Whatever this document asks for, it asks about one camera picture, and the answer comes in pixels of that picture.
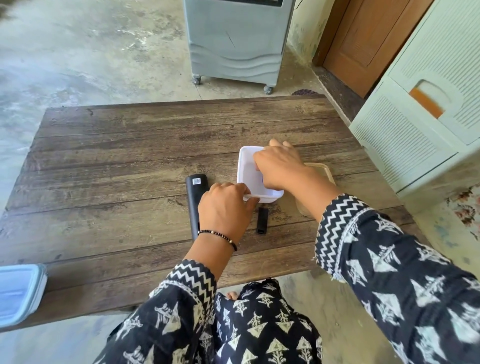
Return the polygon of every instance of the beaded bracelet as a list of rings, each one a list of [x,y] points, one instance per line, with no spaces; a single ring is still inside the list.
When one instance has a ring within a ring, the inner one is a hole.
[[[220,238],[224,238],[226,241],[228,241],[231,246],[233,246],[233,250],[237,251],[237,246],[235,245],[235,243],[233,242],[233,240],[231,240],[230,238],[226,237],[225,235],[223,234],[220,234],[219,232],[216,232],[216,231],[213,231],[213,230],[200,230],[198,232],[198,234],[200,235],[202,232],[208,232],[210,234],[214,234],[216,236],[219,236]]]

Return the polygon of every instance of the gray air cooler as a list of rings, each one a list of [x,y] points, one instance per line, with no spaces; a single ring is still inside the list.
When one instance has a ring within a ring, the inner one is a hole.
[[[294,0],[183,0],[192,82],[201,76],[276,86]]]

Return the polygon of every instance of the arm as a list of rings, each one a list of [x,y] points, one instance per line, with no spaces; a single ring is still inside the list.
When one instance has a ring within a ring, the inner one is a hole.
[[[320,222],[318,264],[348,283],[404,363],[480,362],[480,283],[388,216],[305,167],[288,142],[255,154],[267,187]]]
[[[220,232],[236,244],[252,218],[258,199],[243,183],[215,183],[200,201],[202,229]],[[233,247],[213,234],[200,234],[185,259],[114,331],[95,364],[192,362],[206,323],[213,322],[216,281]]]

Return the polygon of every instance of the brown door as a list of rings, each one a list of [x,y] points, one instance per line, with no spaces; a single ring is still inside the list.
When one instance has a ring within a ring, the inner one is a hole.
[[[324,67],[362,97],[433,0],[350,0]]]

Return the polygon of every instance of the blue plastic container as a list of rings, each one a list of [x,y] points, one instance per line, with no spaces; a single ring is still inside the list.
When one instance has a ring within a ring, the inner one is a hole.
[[[17,325],[35,312],[46,284],[43,264],[0,267],[0,328]]]

